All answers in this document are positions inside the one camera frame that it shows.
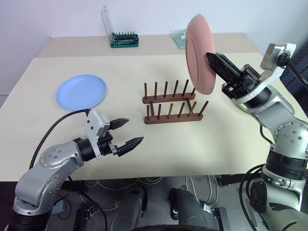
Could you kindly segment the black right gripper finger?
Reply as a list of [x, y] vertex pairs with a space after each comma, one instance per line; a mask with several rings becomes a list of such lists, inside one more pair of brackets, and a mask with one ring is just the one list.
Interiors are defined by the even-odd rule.
[[221, 53], [206, 53], [210, 68], [225, 82], [242, 83], [242, 72], [225, 55]]

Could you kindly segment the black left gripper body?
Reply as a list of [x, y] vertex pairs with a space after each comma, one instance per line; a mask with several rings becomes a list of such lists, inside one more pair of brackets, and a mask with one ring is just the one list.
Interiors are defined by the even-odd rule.
[[112, 143], [112, 140], [113, 136], [109, 131], [104, 137], [98, 139], [97, 145], [102, 156], [106, 156], [108, 154], [119, 154], [119, 148], [117, 145]]

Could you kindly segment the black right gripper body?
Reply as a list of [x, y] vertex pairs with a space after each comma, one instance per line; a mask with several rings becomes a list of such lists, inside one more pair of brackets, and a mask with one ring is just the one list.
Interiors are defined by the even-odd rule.
[[248, 64], [239, 73], [228, 70], [222, 77], [225, 81], [222, 92], [230, 99], [239, 99], [250, 93], [258, 85], [260, 77], [261, 75]]

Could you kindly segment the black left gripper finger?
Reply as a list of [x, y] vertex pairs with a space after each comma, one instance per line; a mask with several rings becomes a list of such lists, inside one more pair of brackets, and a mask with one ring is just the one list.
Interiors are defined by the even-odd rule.
[[133, 138], [133, 139], [127, 141], [124, 145], [118, 147], [117, 155], [123, 156], [123, 155], [127, 154], [128, 152], [132, 151], [142, 142], [143, 139], [144, 139], [144, 137], [137, 137], [137, 138]]
[[118, 118], [118, 119], [112, 120], [110, 121], [110, 130], [118, 129], [124, 124], [126, 124], [127, 122], [129, 122], [129, 119], [127, 118]]

